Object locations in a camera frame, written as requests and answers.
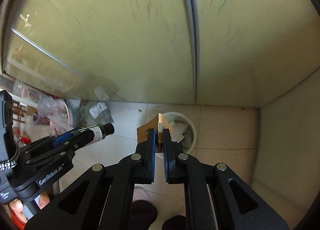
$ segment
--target finger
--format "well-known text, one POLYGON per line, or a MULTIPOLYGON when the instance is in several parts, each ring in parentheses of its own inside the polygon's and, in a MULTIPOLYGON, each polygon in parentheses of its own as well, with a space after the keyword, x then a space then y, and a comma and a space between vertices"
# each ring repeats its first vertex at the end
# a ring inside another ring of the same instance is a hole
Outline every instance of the finger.
POLYGON ((16 217, 23 223, 27 223, 28 219, 24 216, 22 213, 23 211, 23 205, 22 202, 19 199, 16 199, 9 203, 10 208, 15 213, 16 217))
POLYGON ((47 193, 42 192, 39 198, 39 207, 40 209, 43 209, 47 204, 49 204, 50 199, 47 195, 47 193))
POLYGON ((10 202, 9 205, 14 212, 21 213, 23 210, 23 205, 20 199, 15 199, 10 202))

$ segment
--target white tile floor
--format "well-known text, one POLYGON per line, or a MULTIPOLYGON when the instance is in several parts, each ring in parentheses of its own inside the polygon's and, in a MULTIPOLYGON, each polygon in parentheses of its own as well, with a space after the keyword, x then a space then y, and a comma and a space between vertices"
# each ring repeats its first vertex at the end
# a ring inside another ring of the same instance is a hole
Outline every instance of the white tile floor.
MULTIPOLYGON (((185 114, 197 129, 198 142, 191 155, 210 165, 224 162, 247 184, 251 184, 258 148, 258 109, 124 102, 110 102, 108 106, 114 119, 115 134, 76 152, 74 168, 60 179, 62 189, 91 165, 102 163, 108 166, 134 153, 137 127, 158 113, 170 111, 185 114)), ((160 154, 156 155, 155 182, 141 186, 148 191, 151 202, 158 210, 151 230, 161 229, 165 220, 184 208, 183 185, 168 185, 165 182, 160 154)))

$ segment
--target cardboard box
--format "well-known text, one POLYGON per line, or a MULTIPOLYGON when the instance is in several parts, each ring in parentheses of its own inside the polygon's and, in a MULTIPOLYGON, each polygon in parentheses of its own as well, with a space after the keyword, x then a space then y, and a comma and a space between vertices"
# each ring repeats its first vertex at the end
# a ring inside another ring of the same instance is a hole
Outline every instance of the cardboard box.
POLYGON ((27 106, 27 116, 32 116, 33 114, 37 114, 38 113, 38 110, 34 107, 31 107, 31 106, 27 106))
POLYGON ((151 121, 137 128, 138 144, 148 139, 148 129, 156 130, 156 153, 162 153, 162 130, 168 128, 172 136, 172 128, 165 120, 163 114, 157 114, 151 121))

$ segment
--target plastic bag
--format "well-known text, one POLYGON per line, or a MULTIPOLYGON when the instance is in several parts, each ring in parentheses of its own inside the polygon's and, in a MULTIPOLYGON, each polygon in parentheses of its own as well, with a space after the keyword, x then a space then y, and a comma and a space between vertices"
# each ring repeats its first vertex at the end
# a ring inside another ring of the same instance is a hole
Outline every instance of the plastic bag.
POLYGON ((50 127, 55 134, 62 134, 71 130, 68 107, 62 99, 43 97, 38 101, 38 119, 47 117, 50 127))
POLYGON ((79 108, 79 115, 77 126, 80 127, 104 125, 113 122, 110 109, 104 101, 83 103, 79 108))

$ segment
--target braided strap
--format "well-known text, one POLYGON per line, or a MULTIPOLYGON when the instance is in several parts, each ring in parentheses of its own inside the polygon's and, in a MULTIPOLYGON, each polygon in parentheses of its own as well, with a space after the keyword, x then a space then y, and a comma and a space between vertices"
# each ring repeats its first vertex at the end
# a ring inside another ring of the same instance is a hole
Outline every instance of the braided strap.
POLYGON ((16 145, 16 151, 14 155, 9 160, 0 162, 0 171, 11 169, 17 164, 19 157, 19 146, 16 143, 14 144, 16 145))

